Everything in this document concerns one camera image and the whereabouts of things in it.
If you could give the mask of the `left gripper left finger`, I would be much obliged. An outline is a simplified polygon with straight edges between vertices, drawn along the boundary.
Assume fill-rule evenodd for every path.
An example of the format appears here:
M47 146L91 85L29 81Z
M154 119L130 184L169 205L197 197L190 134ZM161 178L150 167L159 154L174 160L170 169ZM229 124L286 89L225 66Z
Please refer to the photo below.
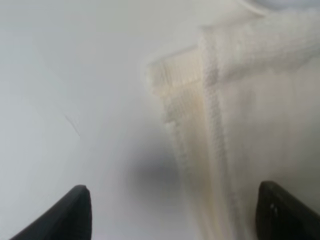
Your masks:
M90 240L92 203L85 185L76 185L13 240Z

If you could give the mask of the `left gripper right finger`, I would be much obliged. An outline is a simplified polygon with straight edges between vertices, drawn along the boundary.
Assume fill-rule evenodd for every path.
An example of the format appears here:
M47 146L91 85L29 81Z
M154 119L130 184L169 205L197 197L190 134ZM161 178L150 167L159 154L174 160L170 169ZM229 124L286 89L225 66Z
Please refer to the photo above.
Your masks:
M259 240L318 240L320 215L274 181L261 182L255 211Z

